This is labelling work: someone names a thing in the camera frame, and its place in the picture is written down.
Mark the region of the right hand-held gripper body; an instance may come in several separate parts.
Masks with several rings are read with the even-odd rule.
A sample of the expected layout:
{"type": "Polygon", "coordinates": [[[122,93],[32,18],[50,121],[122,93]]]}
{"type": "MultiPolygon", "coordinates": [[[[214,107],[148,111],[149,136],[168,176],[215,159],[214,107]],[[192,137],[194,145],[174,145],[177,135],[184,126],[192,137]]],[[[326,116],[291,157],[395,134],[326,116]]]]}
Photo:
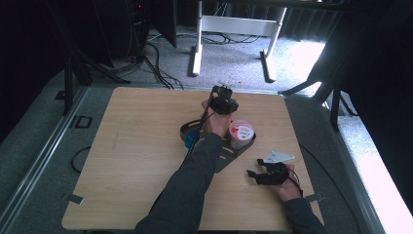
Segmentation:
{"type": "Polygon", "coordinates": [[[255,181],[262,185],[281,185],[288,179],[288,169],[285,162],[294,159],[292,154],[271,151],[263,160],[267,163],[266,172],[255,181]]]}

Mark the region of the grey tape piece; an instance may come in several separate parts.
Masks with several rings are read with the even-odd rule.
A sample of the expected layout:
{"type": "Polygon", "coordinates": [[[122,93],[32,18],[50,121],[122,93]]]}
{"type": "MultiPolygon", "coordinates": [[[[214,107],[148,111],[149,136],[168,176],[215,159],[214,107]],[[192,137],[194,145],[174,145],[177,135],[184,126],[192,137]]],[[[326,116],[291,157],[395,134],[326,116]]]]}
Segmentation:
{"type": "Polygon", "coordinates": [[[61,196],[61,199],[65,200],[67,202],[78,204],[78,205],[80,205],[84,200],[84,198],[81,197],[81,196],[78,196],[78,195],[75,195],[75,194],[69,194],[69,193],[64,193],[61,196]]]}
{"type": "Polygon", "coordinates": [[[312,203],[312,202],[320,202],[320,201],[324,200],[325,197],[320,193],[315,193],[315,194],[306,196],[305,199],[309,203],[312,203]]]}

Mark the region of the black computer tower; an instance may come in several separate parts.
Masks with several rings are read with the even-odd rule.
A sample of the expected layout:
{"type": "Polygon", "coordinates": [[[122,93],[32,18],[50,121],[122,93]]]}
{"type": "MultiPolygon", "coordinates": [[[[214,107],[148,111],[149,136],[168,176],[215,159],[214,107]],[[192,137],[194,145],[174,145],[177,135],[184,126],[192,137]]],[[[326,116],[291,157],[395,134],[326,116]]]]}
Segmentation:
{"type": "Polygon", "coordinates": [[[146,42],[147,20],[141,0],[114,0],[111,51],[118,58],[141,59],[146,42]]]}

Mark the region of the white desk frame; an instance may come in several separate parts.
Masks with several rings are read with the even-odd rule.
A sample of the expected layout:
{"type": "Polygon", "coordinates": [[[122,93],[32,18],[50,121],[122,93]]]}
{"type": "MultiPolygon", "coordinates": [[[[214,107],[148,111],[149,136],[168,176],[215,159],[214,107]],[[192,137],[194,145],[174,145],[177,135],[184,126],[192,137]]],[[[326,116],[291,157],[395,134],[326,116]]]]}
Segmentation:
{"type": "Polygon", "coordinates": [[[266,82],[274,83],[276,81],[276,72],[274,68],[270,67],[270,63],[273,61],[273,51],[282,29],[286,10],[286,7],[281,7],[281,12],[272,20],[208,16],[203,14],[203,1],[199,0],[196,31],[197,44],[195,46],[191,74],[198,76],[201,73],[203,56],[202,36],[204,32],[260,36],[270,38],[268,48],[260,52],[260,60],[266,82]]]}

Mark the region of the blue cup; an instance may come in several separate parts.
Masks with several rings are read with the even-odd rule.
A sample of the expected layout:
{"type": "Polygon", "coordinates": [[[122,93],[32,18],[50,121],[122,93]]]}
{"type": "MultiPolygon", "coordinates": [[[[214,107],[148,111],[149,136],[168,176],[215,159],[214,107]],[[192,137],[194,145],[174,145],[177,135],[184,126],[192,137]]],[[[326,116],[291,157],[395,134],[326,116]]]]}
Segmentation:
{"type": "Polygon", "coordinates": [[[199,141],[199,133],[197,131],[190,131],[185,137],[185,147],[190,149],[194,144],[199,141]]]}

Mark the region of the pink cup with lid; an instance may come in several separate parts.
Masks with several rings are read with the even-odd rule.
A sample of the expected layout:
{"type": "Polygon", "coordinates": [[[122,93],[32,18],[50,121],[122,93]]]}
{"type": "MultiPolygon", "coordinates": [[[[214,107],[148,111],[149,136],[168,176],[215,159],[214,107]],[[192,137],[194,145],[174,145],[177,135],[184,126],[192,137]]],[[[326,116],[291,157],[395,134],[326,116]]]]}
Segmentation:
{"type": "Polygon", "coordinates": [[[251,142],[255,131],[246,120],[234,120],[229,127],[230,145],[232,148],[241,149],[251,142]]]}

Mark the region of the person's right hand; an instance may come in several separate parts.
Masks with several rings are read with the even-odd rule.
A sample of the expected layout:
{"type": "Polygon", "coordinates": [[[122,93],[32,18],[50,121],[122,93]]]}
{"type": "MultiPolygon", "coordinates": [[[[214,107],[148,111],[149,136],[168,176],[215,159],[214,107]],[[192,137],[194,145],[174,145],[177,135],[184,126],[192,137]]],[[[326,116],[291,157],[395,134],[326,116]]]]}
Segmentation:
{"type": "Polygon", "coordinates": [[[286,167],[288,169],[288,179],[281,185],[272,186],[272,189],[284,203],[303,197],[298,177],[294,172],[294,166],[287,164],[286,167]]]}

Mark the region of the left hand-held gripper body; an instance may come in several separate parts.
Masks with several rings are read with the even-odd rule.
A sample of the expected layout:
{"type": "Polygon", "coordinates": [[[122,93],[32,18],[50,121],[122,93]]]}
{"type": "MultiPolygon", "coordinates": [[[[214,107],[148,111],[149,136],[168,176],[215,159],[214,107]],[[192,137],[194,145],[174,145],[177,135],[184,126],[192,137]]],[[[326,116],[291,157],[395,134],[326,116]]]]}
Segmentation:
{"type": "Polygon", "coordinates": [[[233,91],[226,85],[212,87],[208,106],[219,115],[228,115],[238,110],[239,104],[232,98],[233,91]]]}

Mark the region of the aluminium floor rail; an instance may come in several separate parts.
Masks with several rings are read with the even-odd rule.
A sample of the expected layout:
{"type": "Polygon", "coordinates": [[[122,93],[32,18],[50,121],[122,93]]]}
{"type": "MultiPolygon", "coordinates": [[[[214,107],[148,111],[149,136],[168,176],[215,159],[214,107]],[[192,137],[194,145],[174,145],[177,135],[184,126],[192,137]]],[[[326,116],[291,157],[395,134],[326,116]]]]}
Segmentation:
{"type": "MultiPolygon", "coordinates": [[[[321,106],[328,121],[333,110],[332,99],[328,98],[321,106]]],[[[337,129],[334,129],[329,121],[328,124],[332,129],[332,135],[339,149],[339,157],[353,189],[368,234],[386,234],[371,200],[371,185],[366,175],[367,168],[362,165],[363,160],[376,159],[377,150],[370,134],[359,117],[348,115],[341,106],[338,107],[337,129]]]]}
{"type": "Polygon", "coordinates": [[[13,226],[21,209],[36,186],[37,181],[48,166],[49,161],[51,160],[56,148],[72,122],[79,106],[82,104],[88,89],[88,87],[79,88],[69,111],[59,118],[59,121],[57,122],[56,127],[52,131],[48,140],[42,146],[41,150],[36,155],[34,162],[20,181],[19,186],[14,192],[10,202],[0,214],[0,234],[8,234],[9,230],[13,226]]]}

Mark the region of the black fan-shaped tray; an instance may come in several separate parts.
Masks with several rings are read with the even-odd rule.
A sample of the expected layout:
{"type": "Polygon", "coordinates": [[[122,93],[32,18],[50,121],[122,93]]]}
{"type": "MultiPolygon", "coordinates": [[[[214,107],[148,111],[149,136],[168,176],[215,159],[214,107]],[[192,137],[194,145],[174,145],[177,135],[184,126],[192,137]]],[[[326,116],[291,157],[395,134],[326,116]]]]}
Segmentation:
{"type": "MultiPolygon", "coordinates": [[[[195,121],[191,121],[191,122],[184,124],[180,128],[180,138],[184,141],[186,135],[190,131],[196,131],[200,127],[200,123],[201,123],[200,120],[195,120],[195,121]]],[[[200,137],[199,140],[203,138],[204,133],[200,133],[199,137],[200,137]]],[[[216,163],[215,172],[219,173],[224,168],[229,166],[234,160],[236,160],[239,156],[241,156],[245,151],[247,151],[250,148],[250,146],[254,143],[255,139],[256,139],[256,134],[254,134],[251,142],[247,144],[246,146],[244,146],[243,148],[241,149],[232,148],[230,145],[229,129],[228,129],[225,137],[223,138],[223,147],[221,150],[221,155],[219,156],[218,161],[216,163]]]]}

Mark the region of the person's left hand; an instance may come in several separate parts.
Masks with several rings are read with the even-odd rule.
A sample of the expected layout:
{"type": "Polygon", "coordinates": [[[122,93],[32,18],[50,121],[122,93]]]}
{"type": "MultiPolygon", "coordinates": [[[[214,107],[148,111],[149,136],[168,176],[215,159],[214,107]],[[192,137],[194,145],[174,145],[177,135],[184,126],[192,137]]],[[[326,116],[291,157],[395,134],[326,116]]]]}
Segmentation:
{"type": "Polygon", "coordinates": [[[207,119],[203,123],[203,130],[206,134],[214,133],[220,137],[224,137],[228,131],[233,115],[219,115],[207,106],[208,101],[202,102],[202,107],[206,111],[207,119]]]}

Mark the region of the black metal stand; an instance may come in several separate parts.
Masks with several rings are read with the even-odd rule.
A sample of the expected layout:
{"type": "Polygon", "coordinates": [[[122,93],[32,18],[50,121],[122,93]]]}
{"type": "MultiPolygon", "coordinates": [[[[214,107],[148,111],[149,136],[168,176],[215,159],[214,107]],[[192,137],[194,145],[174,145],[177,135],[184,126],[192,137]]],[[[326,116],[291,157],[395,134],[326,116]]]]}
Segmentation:
{"type": "Polygon", "coordinates": [[[46,8],[56,24],[56,39],[61,44],[64,52],[64,109],[63,116],[67,116],[74,105],[73,96],[73,76],[76,76],[81,86],[90,86],[92,76],[87,69],[90,65],[101,74],[105,75],[112,81],[120,84],[129,84],[123,78],[120,78],[95,62],[92,58],[83,53],[75,43],[73,36],[63,19],[61,10],[56,0],[44,0],[46,8]]]}
{"type": "Polygon", "coordinates": [[[281,95],[291,96],[320,82],[314,98],[318,102],[323,102],[332,96],[329,122],[335,131],[338,130],[340,83],[358,38],[360,26],[357,24],[357,18],[361,16],[361,11],[357,9],[360,6],[357,0],[342,1],[336,10],[340,18],[334,24],[334,29],[307,80],[291,89],[281,91],[281,95]]]}

